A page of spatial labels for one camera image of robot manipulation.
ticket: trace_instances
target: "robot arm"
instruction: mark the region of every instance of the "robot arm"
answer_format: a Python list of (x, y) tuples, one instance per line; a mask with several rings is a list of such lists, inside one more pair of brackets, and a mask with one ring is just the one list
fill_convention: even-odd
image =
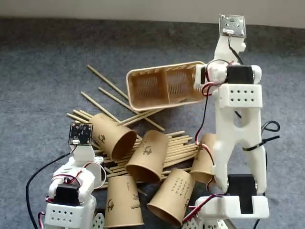
[[(251, 175), (228, 175), (227, 165), (234, 146), (251, 148), (262, 141), (260, 110), (263, 106), (262, 88), (258, 83), (262, 70), (257, 65), (243, 65), (238, 52), (245, 49), (245, 23), (242, 16), (220, 15), (220, 38), (214, 60), (196, 66), (194, 87), (207, 82), (214, 87), (216, 142), (212, 173), (217, 186), (229, 196), (213, 198), (199, 211), (202, 219), (245, 219), (269, 217), (268, 201), (257, 196), (266, 190), (266, 160), (264, 146), (246, 151)], [(241, 111), (241, 127), (234, 124), (234, 112)], [(196, 206), (209, 197), (201, 197)]]

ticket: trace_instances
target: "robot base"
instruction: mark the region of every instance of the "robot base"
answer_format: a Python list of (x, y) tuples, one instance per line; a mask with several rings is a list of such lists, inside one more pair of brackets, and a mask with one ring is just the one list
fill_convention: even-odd
[[(195, 205), (203, 203), (208, 197), (200, 197)], [(241, 214), (238, 196), (213, 198), (198, 212), (201, 219), (265, 219), (269, 217), (268, 199), (264, 196), (252, 196), (253, 214)]]

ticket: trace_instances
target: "gray carpet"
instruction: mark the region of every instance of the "gray carpet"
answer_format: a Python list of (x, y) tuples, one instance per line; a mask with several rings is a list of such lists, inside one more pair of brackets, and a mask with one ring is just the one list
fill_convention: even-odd
[[(267, 196), (270, 218), (258, 228), (302, 228), (304, 184), (305, 30), (248, 26), (247, 64), (263, 69), (262, 122), (281, 124), (281, 138), (266, 145)], [(25, 204), (25, 184), (39, 167), (69, 150), (70, 121), (66, 112), (99, 110), (80, 94), (84, 91), (120, 119), (132, 113), (103, 95), (98, 86), (120, 97), (86, 68), (92, 65), (126, 92), (131, 69), (213, 58), (218, 26), (196, 23), (0, 20), (0, 228), (32, 228)], [(152, 116), (166, 132), (186, 130), (194, 136), (203, 104), (168, 109)], [(210, 100), (204, 132), (214, 132), (214, 103)], [(146, 121), (132, 126), (140, 135), (155, 129)], [(44, 197), (52, 173), (66, 159), (42, 171), (30, 188), (34, 215), (45, 210)], [(229, 172), (249, 172), (245, 155), (236, 147)], [(145, 226), (175, 228), (150, 213), (146, 203), (158, 185), (143, 185), (140, 195)], [(104, 208), (106, 191), (95, 192)], [(190, 204), (207, 195), (196, 184)], [(254, 220), (235, 220), (239, 229), (251, 229)]]

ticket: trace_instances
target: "white wall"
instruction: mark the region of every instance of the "white wall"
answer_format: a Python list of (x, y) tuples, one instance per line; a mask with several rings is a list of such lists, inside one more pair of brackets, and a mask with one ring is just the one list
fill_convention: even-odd
[(247, 24), (305, 28), (305, 0), (0, 0), (0, 16), (217, 23), (218, 13)]

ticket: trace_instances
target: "white bracket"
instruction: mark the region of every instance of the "white bracket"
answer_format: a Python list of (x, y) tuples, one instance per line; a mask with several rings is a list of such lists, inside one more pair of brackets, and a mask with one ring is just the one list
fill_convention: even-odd
[[(208, 197), (196, 200), (198, 206)], [(241, 214), (238, 196), (213, 198), (198, 212), (201, 219), (265, 219), (269, 217), (268, 199), (264, 196), (252, 196), (253, 214)]]
[[(223, 192), (226, 192), (228, 161), (234, 146), (241, 143), (243, 148), (250, 148), (262, 141), (260, 110), (263, 105), (262, 90), (260, 85), (223, 84), (213, 93), (213, 96), (217, 139), (213, 148), (215, 152), (213, 173), (217, 185)], [(234, 124), (234, 109), (236, 108), (240, 108), (242, 111), (241, 127)], [(265, 148), (261, 146), (246, 154), (251, 173), (257, 183), (257, 193), (263, 193), (267, 186)]]
[(105, 225), (105, 218), (102, 213), (97, 213), (93, 219), (92, 229), (103, 229)]
[(200, 219), (198, 217), (192, 218), (190, 221), (184, 223), (181, 229), (228, 229), (226, 223), (221, 219)]
[(95, 211), (96, 199), (92, 195), (85, 204), (80, 206), (67, 206), (60, 204), (47, 204), (44, 219), (45, 229), (92, 229), (92, 219)]

